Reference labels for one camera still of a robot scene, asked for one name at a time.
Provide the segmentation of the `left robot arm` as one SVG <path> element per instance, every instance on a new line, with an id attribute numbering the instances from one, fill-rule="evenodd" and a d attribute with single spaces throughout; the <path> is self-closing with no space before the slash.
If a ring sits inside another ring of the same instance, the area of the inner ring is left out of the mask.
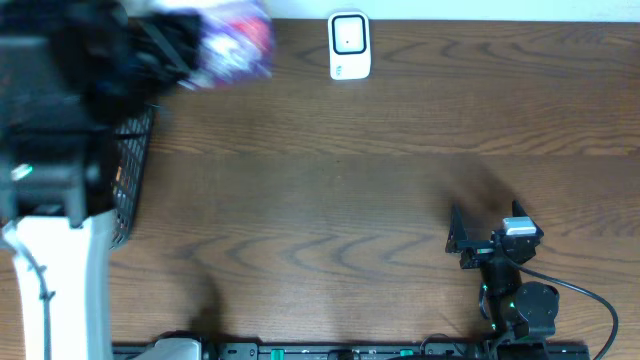
<path id="1" fill-rule="evenodd" d="M 2 241 L 30 359 L 109 359 L 117 183 L 136 183 L 125 124 L 197 66 L 194 12 L 117 1 L 1 5 Z"/>

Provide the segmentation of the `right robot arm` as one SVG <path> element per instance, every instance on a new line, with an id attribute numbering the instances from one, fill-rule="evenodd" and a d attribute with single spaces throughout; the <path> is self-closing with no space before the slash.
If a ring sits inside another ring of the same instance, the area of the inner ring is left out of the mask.
<path id="1" fill-rule="evenodd" d="M 472 239 L 460 208 L 451 209 L 445 251 L 460 256 L 462 269 L 481 272 L 479 307 L 494 328 L 484 345 L 490 358 L 497 359 L 526 344 L 542 348 L 555 334 L 558 291 L 541 282 L 524 283 L 521 278 L 521 266 L 536 255 L 543 236 L 518 201 L 512 202 L 512 215 L 504 218 L 487 240 Z"/>

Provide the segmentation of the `purple snack package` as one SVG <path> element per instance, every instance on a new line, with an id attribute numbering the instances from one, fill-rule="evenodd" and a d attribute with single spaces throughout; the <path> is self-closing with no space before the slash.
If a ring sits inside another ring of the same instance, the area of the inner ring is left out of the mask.
<path id="1" fill-rule="evenodd" d="M 182 86 L 212 90 L 272 75 L 275 37 L 263 1 L 191 1 L 183 10 L 201 17 L 201 32 L 197 69 Z"/>

